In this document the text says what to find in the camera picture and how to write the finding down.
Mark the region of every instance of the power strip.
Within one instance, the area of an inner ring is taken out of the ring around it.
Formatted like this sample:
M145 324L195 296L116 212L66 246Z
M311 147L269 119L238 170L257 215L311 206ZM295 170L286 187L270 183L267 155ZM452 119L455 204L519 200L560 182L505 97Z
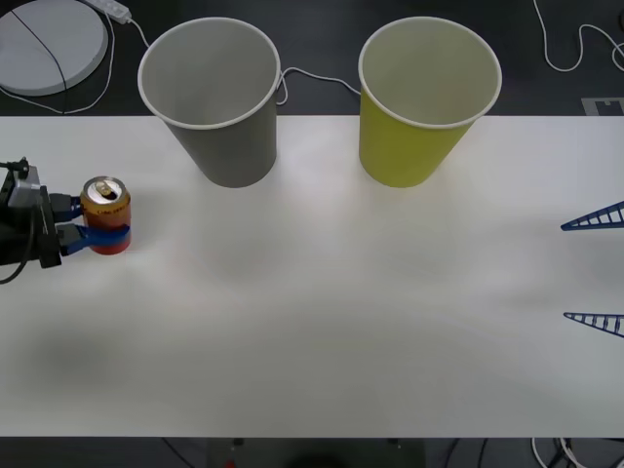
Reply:
M126 24L133 17L128 7L125 7L115 0L81 0L94 10L109 15L112 20L116 20L120 24Z

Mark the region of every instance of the black floor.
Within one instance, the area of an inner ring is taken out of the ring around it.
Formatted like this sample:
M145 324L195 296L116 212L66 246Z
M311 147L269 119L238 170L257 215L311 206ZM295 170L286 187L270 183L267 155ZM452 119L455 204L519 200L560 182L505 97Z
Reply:
M402 441L401 448L384 440L287 440L245 441L233 454L228 440L170 439L194 468L226 468L234 456L236 468L290 468L302 454L338 457L346 468L539 468L528 439L491 439L478 465L483 439L462 440L448 460L451 440L424 443ZM589 439L573 440L578 461L592 468L616 466L624 456L621 443ZM540 455L549 463L555 455L552 440L538 441ZM159 439L0 439L3 468L188 468ZM563 461L557 465L565 468Z
M624 42L618 16L621 0L539 0L558 66L578 57L577 28L589 22ZM0 2L0 14L24 1ZM357 60L366 39L380 26L410 16L435 16L465 24L496 51L503 69L494 115L584 115L582 98L624 97L624 73L611 62L611 47L599 33L585 31L585 59L570 73L551 69L543 57L541 29L532 0L124 0L148 40L183 21L223 16L248 21L275 42L283 66L340 77L358 86ZM82 115L147 115L137 91L144 52L130 24L116 24L117 50L107 95ZM108 59L70 90L70 108L91 103L103 89ZM291 98L283 114L357 114L357 97L339 85L301 75L289 77ZM59 96L42 102L61 106ZM613 106L621 114L619 106ZM0 115L52 115L0 95Z

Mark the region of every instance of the white cable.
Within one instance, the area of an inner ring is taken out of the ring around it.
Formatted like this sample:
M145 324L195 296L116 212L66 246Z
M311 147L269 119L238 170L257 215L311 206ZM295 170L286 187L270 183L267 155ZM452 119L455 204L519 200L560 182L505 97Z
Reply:
M544 19L542 19L541 13L539 13L539 7L537 7L537 0L533 0L533 6L535 7L535 12L537 13L537 18L539 19L539 23L542 26L542 34L544 36L544 58L546 59L546 62L553 69L557 71L561 71L562 73L566 73L566 72L576 69L578 65L581 64L581 61L583 60L583 28L589 27L590 29L594 29L600 32L613 45L613 50L611 51L611 59L613 60L613 64L617 66L617 68L619 68L620 71L624 71L624 67L622 67L615 59L616 51L619 52L620 56L624 58L624 52L622 52L622 49L621 49L621 47L624 47L624 42L621 44L616 44L615 41L611 38L611 36L609 36L606 32L604 32L599 27L594 26L593 24L581 24L580 27L578 28L578 43L580 46L580 54L578 56L578 62L574 66L571 66L570 68L559 68L556 65L554 65L548 58L548 38L546 36L546 25L544 24Z
M277 85L278 90L280 89L280 86L284 85L284 99L280 100L277 103L277 105L284 105L286 104L286 101L289 100L289 89L286 86L286 75L292 71L302 73L306 76L309 76L310 78L314 78L317 80L333 81L334 83L340 83L341 85L345 86L347 90L349 90L351 93L354 93L358 96L360 95L360 92L356 90L355 88L353 88L351 85L349 85L346 81L339 80L338 78L331 78L329 76L315 75L314 73L310 73L309 71L302 70L301 68L297 68L296 66L291 66L282 72L282 78L280 79L279 85Z
M106 94L106 91L108 90L108 85L110 84L110 77L113 74L113 59L115 58L115 30L113 29L113 23L110 22L110 17L107 14L104 14L104 16L108 20L108 25L110 26L110 35L112 36L112 40L110 42L110 63L108 64L108 78L106 78L106 86L104 86L104 91L101 92L101 95L99 95L97 99L93 101L92 104L88 105L87 107L83 107L81 109L70 110L68 112L65 112L65 114L77 114L78 112L83 112L85 110L91 109L93 106L95 106L99 102L100 99L104 97L104 95Z
M132 18L129 18L128 22L131 22L136 27L136 29L138 29L138 33L140 34L140 38L143 40L143 44L145 44L145 47L149 49L149 42L147 42L147 39L145 39L145 34L143 34L143 30L140 28L138 23Z
M571 461L576 468L587 468L585 465L582 465L578 462L578 460L574 456L574 453L572 453L572 450L567 447L566 439L559 438L559 442L562 445L562 449L564 450L565 455L567 455L569 461Z
M539 456L539 453L537 453L537 447L535 446L535 438L534 437L530 440L530 447L533 450L533 455L535 455L535 459L537 460L537 463L539 463L539 466L541 466L542 468L548 468L546 463L544 463L544 461Z
M95 106L99 102L100 99L103 98L103 96L106 94L106 91L108 90L108 85L110 83L110 77L111 77L112 72L113 72L113 59L115 58L115 31L113 29L113 23L110 22L110 17L106 13L104 13L104 16L108 20L108 25L110 26L110 34L112 36L111 46L110 46L110 63L108 65L108 78L106 79L106 86L104 86L104 91L101 92L101 94L97 97L96 100L94 100L94 102L92 104L88 105L87 107L82 107L80 109L68 110L68 111L65 112L65 115L67 115L67 114L77 114L78 112L83 112L85 110L91 109L93 106ZM39 102L35 102L34 100L26 99L25 97L16 96L13 93L9 93L8 91L4 90L3 88L0 88L0 91L3 94L5 94L6 96L8 96L9 98L21 100L23 102L28 102L29 104L36 105L37 107L42 107L44 109L51 110L52 112L55 112L56 114L62 114L62 111L60 111L60 110L54 109L53 107L50 107L48 105L40 104Z
M56 110L48 105L40 104L39 102L35 102L34 100L26 99L25 97L14 95L13 93L9 93L8 91L6 91L4 88L0 88L0 91L4 95L8 96L9 98L22 100L23 102L28 102L29 104L36 105L37 107L42 107L44 109L52 110L53 112L56 112L56 114L62 114L60 110Z

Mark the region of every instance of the yellow paper cup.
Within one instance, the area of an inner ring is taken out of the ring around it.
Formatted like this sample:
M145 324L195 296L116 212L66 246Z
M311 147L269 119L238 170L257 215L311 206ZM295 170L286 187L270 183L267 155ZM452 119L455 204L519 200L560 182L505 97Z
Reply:
M411 187L440 165L496 102L500 64L486 41L447 19L399 19L360 53L360 160L372 178Z

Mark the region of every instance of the gray paper cup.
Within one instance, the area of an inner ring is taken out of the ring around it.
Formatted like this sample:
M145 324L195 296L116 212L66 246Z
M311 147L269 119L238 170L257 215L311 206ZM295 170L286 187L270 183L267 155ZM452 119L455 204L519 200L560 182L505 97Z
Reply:
M160 36L138 68L140 96L207 178L259 181L275 163L280 57L258 28L204 18Z

